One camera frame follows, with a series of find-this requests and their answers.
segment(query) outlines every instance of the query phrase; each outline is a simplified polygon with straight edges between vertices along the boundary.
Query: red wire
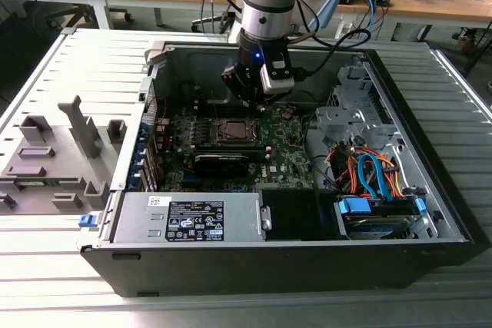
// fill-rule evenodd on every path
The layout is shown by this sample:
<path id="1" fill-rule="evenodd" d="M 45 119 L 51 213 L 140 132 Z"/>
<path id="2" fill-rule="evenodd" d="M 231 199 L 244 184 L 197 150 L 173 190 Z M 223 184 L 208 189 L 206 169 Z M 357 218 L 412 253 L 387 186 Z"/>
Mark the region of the red wire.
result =
<path id="1" fill-rule="evenodd" d="M 338 176 L 338 178 L 335 180 L 335 183 L 337 183 L 339 180 L 341 180 L 341 178 L 348 172 L 348 169 L 345 170 L 344 173 L 342 173 L 340 176 Z"/>

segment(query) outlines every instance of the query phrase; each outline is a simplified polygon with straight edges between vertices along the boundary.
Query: chair leg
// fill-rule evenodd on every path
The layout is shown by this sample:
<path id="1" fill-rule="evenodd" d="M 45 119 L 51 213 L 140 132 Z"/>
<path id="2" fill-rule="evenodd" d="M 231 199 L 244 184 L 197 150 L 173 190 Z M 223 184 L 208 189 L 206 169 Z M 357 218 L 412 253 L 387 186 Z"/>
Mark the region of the chair leg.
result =
<path id="1" fill-rule="evenodd" d="M 424 29 L 424 32 L 422 32 L 422 35 L 420 36 L 420 38 L 418 39 L 419 42 L 422 42 L 425 40 L 425 38 L 427 37 L 427 34 L 429 33 L 429 31 L 431 30 L 432 28 L 432 25 L 427 25 L 425 26 L 425 29 Z"/>
<path id="2" fill-rule="evenodd" d="M 53 19 L 57 17 L 64 17 L 66 15 L 76 15 L 80 11 L 80 8 L 70 8 L 67 9 L 66 11 L 61 11 L 61 12 L 56 12 L 56 13 L 51 13 L 50 15 L 46 16 L 46 19 Z"/>
<path id="3" fill-rule="evenodd" d="M 121 8 L 110 8 L 110 12 L 113 13 L 127 13 L 128 11 L 126 9 L 121 9 Z"/>
<path id="4" fill-rule="evenodd" d="M 80 20 L 80 18 L 84 17 L 84 12 L 81 10 L 80 12 L 76 13 L 70 21 L 68 21 L 67 25 L 65 27 L 74 27 L 77 22 Z"/>

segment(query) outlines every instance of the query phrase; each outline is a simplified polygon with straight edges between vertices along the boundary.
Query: floor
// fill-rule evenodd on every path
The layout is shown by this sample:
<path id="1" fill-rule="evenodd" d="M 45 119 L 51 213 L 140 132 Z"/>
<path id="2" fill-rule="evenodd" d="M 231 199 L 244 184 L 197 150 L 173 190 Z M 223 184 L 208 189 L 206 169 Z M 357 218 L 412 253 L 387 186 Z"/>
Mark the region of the floor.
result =
<path id="1" fill-rule="evenodd" d="M 51 12 L 58 12 L 68 8 L 69 5 L 59 3 L 30 3 L 26 5 L 28 17 L 18 19 L 12 15 L 10 19 L 0 25 L 0 66 L 2 67 L 0 81 L 0 114 L 8 107 L 11 101 L 36 65 L 42 59 L 51 43 L 58 36 L 59 30 L 50 29 L 45 22 L 45 16 Z M 134 29 L 148 31 L 190 31 L 191 21 L 199 18 L 197 11 L 163 10 L 162 18 L 165 27 L 155 25 L 154 11 L 151 8 L 128 8 L 134 21 L 128 23 L 123 19 L 123 14 L 117 14 L 114 18 L 116 29 Z M 79 22 L 78 27 L 95 28 L 95 25 Z M 211 32 L 211 26 L 206 26 L 206 31 Z M 439 48 L 450 61 L 461 69 L 465 66 L 467 58 L 460 53 L 457 41 L 451 38 L 459 28 L 433 27 L 426 41 Z M 492 81 L 490 74 L 492 65 L 492 53 L 486 53 L 473 71 L 468 76 L 468 81 L 477 93 L 487 102 L 492 104 L 492 94 L 487 91 L 487 83 Z"/>

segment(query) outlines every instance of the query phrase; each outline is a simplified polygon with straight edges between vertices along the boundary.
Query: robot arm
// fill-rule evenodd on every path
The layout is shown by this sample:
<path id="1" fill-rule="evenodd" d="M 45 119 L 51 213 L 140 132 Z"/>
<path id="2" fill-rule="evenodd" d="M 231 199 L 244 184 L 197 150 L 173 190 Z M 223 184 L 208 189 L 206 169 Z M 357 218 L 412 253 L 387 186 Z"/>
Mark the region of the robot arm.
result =
<path id="1" fill-rule="evenodd" d="M 243 1 L 238 62 L 225 69 L 222 79 L 244 104 L 269 104 L 298 79 L 287 39 L 296 0 Z"/>

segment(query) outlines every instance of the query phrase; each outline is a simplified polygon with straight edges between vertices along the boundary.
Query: blue latch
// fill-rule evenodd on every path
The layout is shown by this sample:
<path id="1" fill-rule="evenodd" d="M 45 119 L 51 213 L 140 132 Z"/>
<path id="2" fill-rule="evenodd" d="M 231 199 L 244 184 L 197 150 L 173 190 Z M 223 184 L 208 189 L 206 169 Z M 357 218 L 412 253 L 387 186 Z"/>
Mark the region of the blue latch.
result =
<path id="1" fill-rule="evenodd" d="M 362 197 L 346 197 L 342 201 L 338 202 L 338 206 L 342 214 L 371 212 L 369 201 Z"/>
<path id="2" fill-rule="evenodd" d="M 90 228 L 97 227 L 96 222 L 98 221 L 98 216 L 93 214 L 83 214 L 78 221 L 78 226 L 80 228 Z"/>
<path id="3" fill-rule="evenodd" d="M 424 200 L 420 198 L 415 199 L 415 205 L 417 206 L 418 211 L 420 211 L 421 213 L 427 210 Z"/>

